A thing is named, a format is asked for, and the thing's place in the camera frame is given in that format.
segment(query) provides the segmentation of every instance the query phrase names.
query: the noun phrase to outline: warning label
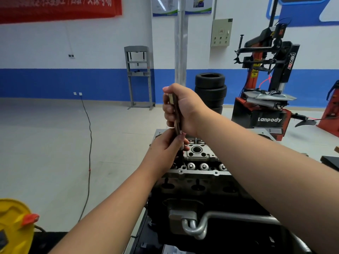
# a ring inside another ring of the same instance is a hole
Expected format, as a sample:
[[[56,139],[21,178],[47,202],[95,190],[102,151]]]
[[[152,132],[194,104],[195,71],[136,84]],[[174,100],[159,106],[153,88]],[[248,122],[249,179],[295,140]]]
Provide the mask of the warning label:
[[[260,67],[260,64],[255,63],[255,64],[253,64],[253,67]],[[251,78],[258,77],[258,75],[259,75],[259,70],[252,69]]]

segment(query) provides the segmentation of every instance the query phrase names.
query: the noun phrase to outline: black tire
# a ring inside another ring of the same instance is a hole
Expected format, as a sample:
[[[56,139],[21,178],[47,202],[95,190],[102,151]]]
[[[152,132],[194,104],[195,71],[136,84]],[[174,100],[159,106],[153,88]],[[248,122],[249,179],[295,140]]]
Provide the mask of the black tire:
[[[217,89],[201,89],[196,87],[194,91],[200,96],[202,100],[214,101],[226,97],[227,86],[224,85],[223,87]]]
[[[216,113],[221,114],[222,113],[222,106],[216,107],[216,108],[212,108],[211,110],[215,111]]]
[[[212,108],[217,108],[220,106],[223,106],[224,104],[224,98],[218,99],[218,100],[214,100],[214,101],[206,101],[206,100],[202,100],[207,107],[209,107],[210,109]]]
[[[202,73],[195,76],[195,86],[202,89],[221,88],[225,84],[225,76],[219,73]]]

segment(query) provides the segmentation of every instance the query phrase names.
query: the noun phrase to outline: red banner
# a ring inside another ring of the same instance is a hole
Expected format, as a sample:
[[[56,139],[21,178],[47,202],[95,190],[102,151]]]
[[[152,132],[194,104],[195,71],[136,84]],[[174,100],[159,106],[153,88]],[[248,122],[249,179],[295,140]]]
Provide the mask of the red banner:
[[[0,0],[0,24],[118,15],[122,15],[121,0]]]

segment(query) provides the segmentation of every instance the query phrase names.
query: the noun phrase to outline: blue wall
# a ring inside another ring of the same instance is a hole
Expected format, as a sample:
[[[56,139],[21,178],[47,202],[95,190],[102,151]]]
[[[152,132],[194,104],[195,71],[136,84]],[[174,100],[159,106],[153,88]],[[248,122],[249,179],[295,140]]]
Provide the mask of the blue wall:
[[[245,69],[189,69],[186,85],[194,89],[195,75],[218,72],[226,76],[225,104],[233,104],[244,86]],[[162,102],[162,88],[174,82],[174,69],[152,70],[153,98]],[[258,83],[267,79],[260,72]],[[285,92],[297,97],[291,106],[326,107],[326,95],[339,70],[294,69]],[[148,101],[146,77],[132,78],[135,101]],[[266,81],[262,88],[268,88]],[[73,92],[82,92],[84,99],[129,101],[126,69],[0,69],[0,97],[76,99]]]

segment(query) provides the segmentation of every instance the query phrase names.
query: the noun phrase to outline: person's left hand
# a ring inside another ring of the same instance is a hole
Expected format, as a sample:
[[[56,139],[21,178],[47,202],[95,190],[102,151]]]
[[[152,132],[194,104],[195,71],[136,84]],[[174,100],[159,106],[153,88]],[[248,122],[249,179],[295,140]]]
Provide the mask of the person's left hand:
[[[174,134],[174,129],[170,128],[155,138],[139,166],[140,169],[150,172],[155,180],[162,177],[171,168],[182,144],[189,143],[185,134],[178,135],[172,141]]]

